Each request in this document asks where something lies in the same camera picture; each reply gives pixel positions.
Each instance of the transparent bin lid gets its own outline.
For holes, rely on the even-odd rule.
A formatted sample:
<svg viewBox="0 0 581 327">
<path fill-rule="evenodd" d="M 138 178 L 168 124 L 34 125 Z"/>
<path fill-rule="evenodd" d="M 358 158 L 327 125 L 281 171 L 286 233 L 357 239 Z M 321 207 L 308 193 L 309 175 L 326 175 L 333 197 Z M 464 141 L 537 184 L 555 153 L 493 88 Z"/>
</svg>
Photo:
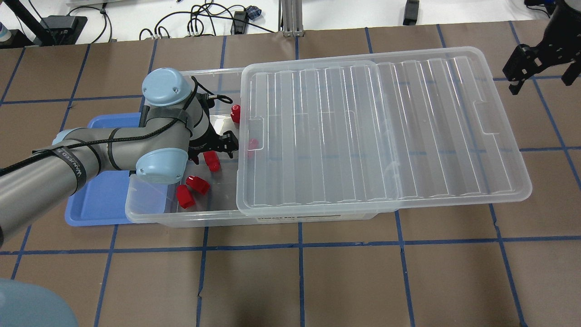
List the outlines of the transparent bin lid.
<svg viewBox="0 0 581 327">
<path fill-rule="evenodd" d="M 245 215 L 509 202 L 532 191 L 476 48 L 254 64 L 241 86 Z"/>
</svg>

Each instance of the blue tape grid line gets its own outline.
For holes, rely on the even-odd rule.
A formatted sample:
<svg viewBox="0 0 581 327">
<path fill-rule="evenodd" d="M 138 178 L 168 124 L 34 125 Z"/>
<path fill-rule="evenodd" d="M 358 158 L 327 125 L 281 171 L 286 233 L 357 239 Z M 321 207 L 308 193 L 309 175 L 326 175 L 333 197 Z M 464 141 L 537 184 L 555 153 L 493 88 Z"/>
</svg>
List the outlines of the blue tape grid line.
<svg viewBox="0 0 581 327">
<path fill-rule="evenodd" d="M 365 28 L 365 38 L 367 39 L 367 48 L 369 48 L 369 53 L 373 53 L 373 46 L 371 45 L 371 37 L 369 36 L 369 29 Z"/>
<path fill-rule="evenodd" d="M 198 282 L 198 305 L 196 307 L 196 327 L 200 326 L 202 317 L 202 290 L 204 289 L 204 276 L 206 274 L 206 253 L 208 246 L 208 232 L 210 228 L 204 227 L 204 241 L 202 243 L 202 260 L 200 262 L 200 279 Z"/>
<path fill-rule="evenodd" d="M 14 80 L 16 72 L 18 71 L 18 67 L 20 66 L 20 62 L 22 61 L 22 57 L 24 56 L 25 50 L 26 50 L 26 48 L 22 48 L 22 51 L 20 51 L 20 56 L 18 57 L 18 60 L 16 61 L 16 65 L 14 66 L 14 69 L 12 70 L 12 74 L 10 75 L 10 79 L 8 80 L 8 83 L 6 84 L 6 88 L 4 89 L 4 92 L 2 93 L 2 97 L 0 98 L 0 107 L 2 106 L 2 104 L 4 104 L 4 100 L 6 99 L 6 95 L 8 94 L 8 90 L 10 89 L 10 85 L 12 85 L 12 81 Z M 28 239 L 29 234 L 30 234 L 30 226 L 26 229 L 26 232 L 24 234 L 24 239 L 22 240 L 22 243 L 20 244 L 20 250 L 17 252 L 18 257 L 16 258 L 14 268 L 12 269 L 12 276 L 10 277 L 11 279 L 14 279 L 16 277 L 16 272 L 18 271 L 18 267 L 20 266 L 20 260 L 22 259 L 22 254 L 24 252 L 24 246 L 26 245 L 26 240 Z"/>
<path fill-rule="evenodd" d="M 299 60 L 299 37 L 295 37 L 295 60 Z M 300 327 L 305 327 L 304 317 L 304 256 L 303 256 L 303 223 L 297 224 L 297 239 L 299 244 L 299 318 Z"/>
<path fill-rule="evenodd" d="M 581 235 L 564 236 L 534 236 L 534 237 L 503 237 L 505 243 L 514 242 L 547 242 L 547 241 L 581 241 Z M 488 239 L 442 239 L 442 240 L 405 240 L 404 245 L 442 245 L 442 244 L 478 244 L 496 243 L 498 238 Z M 278 248 L 319 248 L 319 247 L 371 247 L 371 246 L 400 246 L 399 241 L 371 241 L 371 242 L 328 242 L 328 243 L 280 243 L 258 244 L 247 246 L 191 246 L 191 247 L 154 247 L 154 248 L 114 248 L 113 253 L 165 253 L 165 252 L 196 252 L 196 251 L 247 251 L 273 250 Z M 110 249 L 73 249 L 73 250 L 28 250 L 28 251 L 0 251 L 0 255 L 44 255 L 44 254 L 95 254 L 109 253 Z"/>
<path fill-rule="evenodd" d="M 16 71 L 18 70 L 18 66 L 20 66 L 20 62 L 22 61 L 22 57 L 24 56 L 24 50 L 26 50 L 26 48 L 22 48 L 22 51 L 20 52 L 20 56 L 18 57 L 18 61 L 16 61 L 16 66 L 14 66 L 14 70 L 12 71 L 12 74 L 10 75 L 10 79 L 8 80 L 8 84 L 6 85 L 6 88 L 4 89 L 4 93 L 2 94 L 2 98 L 0 98 L 0 106 L 5 103 L 4 100 L 6 99 L 6 95 L 8 94 L 8 89 L 10 89 L 10 85 L 12 85 L 12 81 L 14 80 L 14 76 L 16 75 Z"/>
<path fill-rule="evenodd" d="M 492 217 L 492 224 L 494 225 L 494 229 L 496 230 L 496 237 L 498 238 L 498 244 L 500 246 L 500 254 L 503 257 L 504 268 L 505 268 L 505 270 L 507 272 L 508 284 L 510 285 L 510 291 L 512 293 L 512 299 L 514 300 L 515 307 L 517 308 L 518 319 L 521 322 L 521 327 L 527 327 L 527 324 L 526 324 L 526 321 L 525 321 L 525 316 L 522 313 L 521 302 L 518 299 L 517 288 L 515 287 L 514 280 L 512 278 L 512 271 L 510 269 L 510 264 L 508 262 L 508 256 L 507 256 L 506 249 L 504 248 L 503 237 L 502 237 L 502 235 L 500 233 L 500 228 L 497 225 L 496 213 L 494 211 L 494 206 L 492 206 L 492 204 L 489 204 L 488 206 L 489 206 L 489 209 L 490 209 L 490 215 Z"/>
<path fill-rule="evenodd" d="M 103 273 L 103 282 L 101 283 L 101 290 L 99 292 L 99 301 L 97 302 L 97 311 L 95 313 L 95 323 L 93 327 L 99 325 L 99 318 L 101 317 L 101 307 L 103 306 L 103 298 L 105 296 L 105 288 L 107 287 L 107 277 L 109 277 L 109 268 L 111 267 L 111 258 L 113 257 L 113 249 L 115 249 L 115 240 L 117 239 L 117 230 L 119 225 L 113 228 L 113 235 L 111 236 L 111 244 L 107 251 L 107 263 L 105 264 L 105 272 Z"/>
<path fill-rule="evenodd" d="M 224 35 L 223 39 L 222 39 L 222 52 L 220 55 L 220 68 L 224 68 L 224 56 L 226 53 L 226 35 Z M 208 195 L 208 208 L 210 207 L 211 204 L 211 191 L 210 194 Z M 196 306 L 196 327 L 200 326 L 200 319 L 202 317 L 202 290 L 204 288 L 204 277 L 206 276 L 206 254 L 208 251 L 208 235 L 210 233 L 210 228 L 209 227 L 205 227 L 204 228 L 204 241 L 202 243 L 202 259 L 200 260 L 200 279 L 198 282 L 198 302 L 197 302 L 197 306 Z"/>
<path fill-rule="evenodd" d="M 415 327 L 414 318 L 414 306 L 411 301 L 411 290 L 410 290 L 410 280 L 407 275 L 407 262 L 406 262 L 406 242 L 403 238 L 403 232 L 401 231 L 401 221 L 399 217 L 399 210 L 395 212 L 396 214 L 396 226 L 397 226 L 397 240 L 400 247 L 400 257 L 401 257 L 401 269 L 403 271 L 403 283 L 406 288 L 406 300 L 407 300 L 407 311 L 410 316 L 410 326 Z"/>
<path fill-rule="evenodd" d="M 83 58 L 83 62 L 81 63 L 81 69 L 78 71 L 77 80 L 74 83 L 73 92 L 71 93 L 71 97 L 69 98 L 69 104 L 67 105 L 67 110 L 64 112 L 63 122 L 60 124 L 59 131 L 64 129 L 64 124 L 67 121 L 67 117 L 69 116 L 69 110 L 73 106 L 74 95 L 77 92 L 78 84 L 81 81 L 81 76 L 83 75 L 83 70 L 85 69 L 85 64 L 87 63 L 87 57 L 89 56 L 89 51 L 91 50 L 91 45 L 87 44 L 87 50 L 85 50 L 85 57 Z"/>
</svg>

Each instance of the clear plastic storage bin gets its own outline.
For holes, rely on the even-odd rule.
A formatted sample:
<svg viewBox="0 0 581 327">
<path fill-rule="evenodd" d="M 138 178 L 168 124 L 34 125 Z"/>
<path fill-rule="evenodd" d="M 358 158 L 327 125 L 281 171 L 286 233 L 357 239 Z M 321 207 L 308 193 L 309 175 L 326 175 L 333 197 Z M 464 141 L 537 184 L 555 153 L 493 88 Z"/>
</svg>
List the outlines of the clear plastic storage bin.
<svg viewBox="0 0 581 327">
<path fill-rule="evenodd" d="M 399 208 L 524 200 L 532 186 L 483 54 L 446 48 L 261 63 L 194 74 L 242 106 L 239 134 L 183 211 L 176 185 L 131 178 L 125 212 L 169 226 L 366 219 Z"/>
</svg>

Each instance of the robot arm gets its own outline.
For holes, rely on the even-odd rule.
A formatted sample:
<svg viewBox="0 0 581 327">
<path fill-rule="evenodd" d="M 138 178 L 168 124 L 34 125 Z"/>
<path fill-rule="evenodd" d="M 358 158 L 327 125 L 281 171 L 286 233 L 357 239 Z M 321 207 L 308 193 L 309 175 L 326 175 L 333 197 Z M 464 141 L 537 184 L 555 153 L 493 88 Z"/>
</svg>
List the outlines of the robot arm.
<svg viewBox="0 0 581 327">
<path fill-rule="evenodd" d="M 199 153 L 238 150 L 231 131 L 219 136 L 210 124 L 217 96 L 198 94 L 195 82 L 192 90 L 178 71 L 155 70 L 143 83 L 150 106 L 140 127 L 62 131 L 53 146 L 0 170 L 0 245 L 101 171 L 134 170 L 146 182 L 173 184 Z"/>
<path fill-rule="evenodd" d="M 581 0 L 555 0 L 557 5 L 543 40 L 535 47 L 519 44 L 503 68 L 516 95 L 525 80 L 550 66 L 571 63 L 561 77 L 570 86 L 581 73 Z"/>
</svg>

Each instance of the black cable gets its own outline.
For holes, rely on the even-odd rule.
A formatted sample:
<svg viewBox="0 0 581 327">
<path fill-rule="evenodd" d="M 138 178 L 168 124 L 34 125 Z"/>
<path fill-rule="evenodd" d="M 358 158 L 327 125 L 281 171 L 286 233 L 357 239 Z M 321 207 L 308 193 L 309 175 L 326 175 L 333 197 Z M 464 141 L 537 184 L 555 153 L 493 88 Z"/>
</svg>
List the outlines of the black cable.
<svg viewBox="0 0 581 327">
<path fill-rule="evenodd" d="M 200 24 L 202 24 L 202 31 L 201 31 L 201 32 L 200 32 L 200 34 L 198 34 L 198 35 L 196 35 L 196 34 L 194 33 L 193 29 L 190 29 L 190 28 L 189 28 L 189 27 L 190 27 L 190 25 L 191 25 L 190 23 L 191 23 L 193 20 L 196 20 L 196 25 L 197 25 L 197 23 L 198 23 L 198 22 L 200 22 Z M 194 18 L 192 18 L 192 20 L 190 20 L 190 21 L 189 21 L 189 23 L 188 23 L 188 32 L 190 32 L 190 31 L 191 31 L 191 32 L 192 32 L 192 34 L 193 34 L 193 36 L 199 36 L 199 35 L 203 34 L 203 33 L 204 33 L 204 29 L 205 29 L 205 28 L 204 28 L 204 23 L 203 23 L 203 22 L 202 22 L 202 21 L 201 21 L 199 18 L 197 18 L 197 17 L 194 17 Z"/>
<path fill-rule="evenodd" d="M 67 14 L 67 16 L 70 16 L 71 15 L 71 12 L 74 12 L 75 10 L 83 9 L 83 8 L 89 8 L 89 9 L 95 9 L 95 10 L 101 11 L 99 8 L 95 8 L 95 7 L 91 7 L 91 6 L 78 6 L 76 8 L 73 8 L 73 9 L 69 10 L 69 13 Z"/>
<path fill-rule="evenodd" d="M 226 11 L 230 11 L 230 9 L 232 9 L 234 7 L 242 7 L 243 10 L 246 10 L 246 7 L 244 7 L 243 5 L 233 5 L 233 6 L 228 7 L 228 10 L 222 10 L 222 12 L 215 13 L 213 15 L 222 15 L 223 13 L 225 13 Z"/>
<path fill-rule="evenodd" d="M 203 7 L 203 6 L 206 6 L 206 5 L 211 5 L 211 3 L 204 3 L 202 6 L 200 6 L 200 5 L 194 5 L 190 9 L 191 14 L 189 15 L 190 21 L 188 22 L 188 24 L 191 27 L 192 32 L 194 31 L 194 28 L 195 28 L 195 33 L 198 32 L 198 22 L 200 22 L 203 25 L 202 21 L 198 19 L 198 13 L 200 13 L 201 11 L 205 11 L 208 14 L 210 14 L 210 12 L 208 11 L 208 8 Z M 194 12 L 193 10 L 196 7 L 199 7 L 200 9 L 198 9 L 198 11 Z M 195 26 L 192 25 L 193 18 L 196 18 L 196 24 L 195 24 Z M 210 24 L 212 25 L 212 30 L 214 31 L 214 35 L 216 35 L 216 27 L 214 26 L 214 20 L 212 20 L 212 17 L 210 17 Z"/>
<path fill-rule="evenodd" d="M 20 24 L 20 30 L 24 34 L 24 27 L 22 26 L 22 21 L 20 20 L 20 18 L 18 18 L 18 16 L 14 15 L 14 17 L 16 17 L 16 19 L 18 20 L 18 24 Z"/>
<path fill-rule="evenodd" d="M 531 7 L 531 6 L 526 6 L 526 7 L 527 7 L 528 9 L 530 9 L 530 10 L 536 10 L 536 11 L 539 11 L 539 12 L 544 12 L 544 13 L 545 13 L 545 15 L 547 15 L 547 17 L 551 18 L 551 15 L 549 15 L 549 13 L 548 13 L 548 12 L 546 12 L 545 10 L 538 9 L 538 8 L 533 8 L 533 7 Z"/>
<path fill-rule="evenodd" d="M 153 38 L 153 32 L 151 32 L 150 29 L 142 29 L 141 32 L 139 32 L 139 40 L 141 40 L 141 34 L 143 34 L 143 32 L 149 32 L 149 35 L 151 35 L 151 37 Z"/>
<path fill-rule="evenodd" d="M 93 40 L 93 42 L 91 42 L 91 44 L 97 42 L 101 38 L 101 36 L 103 36 L 103 34 L 105 34 L 105 30 L 107 30 L 107 17 L 105 17 L 103 15 L 103 19 L 105 20 L 105 26 L 103 26 L 103 29 L 101 30 L 101 33 L 99 33 L 99 35 Z"/>
<path fill-rule="evenodd" d="M 22 168 L 22 167 L 33 164 L 34 162 L 37 162 L 37 161 L 42 160 L 44 158 L 47 158 L 49 156 L 51 156 L 51 151 L 49 151 L 49 150 L 43 150 L 43 151 L 37 152 L 36 154 L 34 154 L 31 157 L 28 157 L 22 161 L 16 162 L 15 164 L 10 165 L 4 169 L 0 169 L 0 176 L 7 175 L 8 173 L 11 173 L 15 170 Z"/>
<path fill-rule="evenodd" d="M 164 29 L 166 31 L 167 34 L 167 38 L 171 38 L 170 36 L 170 32 L 167 31 L 167 28 L 160 26 L 157 28 L 157 33 L 159 34 L 159 37 L 162 37 L 162 29 Z"/>
<path fill-rule="evenodd" d="M 222 94 L 214 94 L 213 92 L 211 92 L 210 90 L 208 90 L 205 86 L 201 85 L 200 82 L 198 82 L 198 80 L 196 79 L 195 76 L 190 76 L 190 78 L 193 81 L 193 93 L 197 93 L 198 92 L 198 87 L 200 87 L 201 89 L 203 89 L 206 93 L 210 94 L 210 95 L 215 95 L 216 96 L 216 100 L 220 100 L 225 104 L 233 104 L 234 100 L 232 100 L 232 98 L 226 96 L 226 95 L 222 95 Z"/>
<path fill-rule="evenodd" d="M 107 17 L 107 20 L 109 21 L 109 42 L 111 42 L 111 40 L 113 39 L 113 24 L 111 23 L 111 18 L 109 17 L 109 15 L 107 13 L 105 13 L 104 15 L 105 17 Z"/>
<path fill-rule="evenodd" d="M 75 10 L 79 10 L 79 9 L 95 9 L 98 10 L 100 14 L 103 15 L 103 19 L 105 20 L 105 26 L 103 26 L 103 30 L 101 30 L 101 33 L 99 34 L 99 36 L 97 36 L 93 42 L 91 42 L 91 44 L 97 42 L 101 36 L 103 36 L 103 34 L 105 33 L 105 31 L 107 30 L 107 21 L 109 21 L 109 42 L 111 42 L 111 40 L 113 39 L 113 23 L 111 23 L 111 18 L 109 17 L 109 15 L 105 12 L 105 6 L 107 5 L 107 3 L 103 3 L 103 6 L 101 7 L 101 9 L 96 8 L 96 7 L 91 7 L 91 6 L 78 6 L 75 7 L 71 10 L 69 10 L 69 12 L 67 13 L 66 16 L 70 16 L 72 12 L 74 12 Z"/>
<path fill-rule="evenodd" d="M 158 22 L 158 23 L 155 25 L 155 30 L 157 30 L 157 27 L 159 26 L 159 24 L 161 24 L 161 22 L 162 22 L 164 19 L 166 19 L 166 18 L 168 18 L 168 17 L 171 17 L 171 16 L 173 16 L 173 15 L 180 14 L 180 13 L 191 13 L 191 12 L 173 12 L 173 13 L 169 13 L 169 14 L 165 15 L 165 16 L 164 16 L 162 19 L 160 19 L 160 20 L 159 20 L 159 22 Z M 204 15 L 204 14 L 201 14 L 201 13 L 200 13 L 200 14 L 198 14 L 198 16 L 203 16 L 203 17 L 210 17 L 209 15 Z M 271 31 L 271 30 L 269 30 L 269 29 L 265 29 L 264 27 L 262 27 L 262 26 L 258 26 L 258 25 L 256 25 L 256 24 L 253 24 L 253 23 L 245 22 L 245 21 L 243 21 L 242 19 L 236 19 L 236 18 L 230 18 L 230 17 L 222 17 L 222 16 L 214 16 L 214 15 L 212 15 L 212 17 L 213 17 L 213 18 L 220 18 L 220 19 L 228 19 L 228 20 L 233 20 L 233 21 L 235 21 L 235 22 L 241 22 L 241 23 L 243 23 L 243 24 L 247 24 L 247 25 L 250 25 L 250 26 L 254 26 L 254 27 L 258 28 L 258 29 L 261 29 L 261 30 L 264 30 L 264 31 L 267 31 L 267 32 L 270 32 L 270 33 L 274 33 L 274 31 Z"/>
<path fill-rule="evenodd" d="M 42 18 L 42 16 L 38 13 L 38 10 L 36 10 L 36 7 L 33 5 L 32 0 L 28 0 L 28 3 L 30 3 L 30 6 L 33 8 L 34 12 L 38 15 L 38 17 L 40 17 L 40 21 L 44 24 L 44 26 L 46 26 L 45 30 L 48 32 L 48 34 L 51 35 L 52 41 L 55 42 L 55 45 L 58 45 L 58 43 L 56 42 L 55 36 L 52 35 L 52 33 L 51 33 L 51 28 L 48 26 L 48 24 L 46 23 L 44 18 Z"/>
<path fill-rule="evenodd" d="M 219 3 L 205 2 L 202 6 L 198 6 L 198 7 L 200 7 L 200 10 L 198 10 L 196 13 L 193 13 L 193 9 L 196 6 L 198 6 L 198 5 L 194 5 L 192 7 L 192 10 L 191 10 L 192 11 L 192 14 L 197 17 L 198 14 L 200 14 L 203 11 L 205 11 L 208 15 L 210 15 L 208 17 L 210 18 L 210 23 L 212 23 L 212 29 L 214 31 L 214 35 L 216 35 L 217 33 L 216 33 L 216 29 L 214 28 L 214 21 L 212 21 L 212 17 L 219 16 L 219 15 L 222 15 L 223 13 L 227 12 L 230 15 L 230 18 L 234 19 L 234 15 L 232 14 L 232 12 L 230 12 L 230 9 L 233 8 L 233 7 L 236 7 L 236 6 L 240 6 L 240 7 L 243 7 L 244 8 L 244 6 L 242 6 L 242 5 L 233 5 L 233 6 L 230 6 L 229 8 L 226 8 L 225 6 L 222 6 Z M 218 7 L 221 7 L 223 10 L 220 13 L 212 13 L 210 11 L 210 7 L 211 6 L 218 6 Z"/>
</svg>

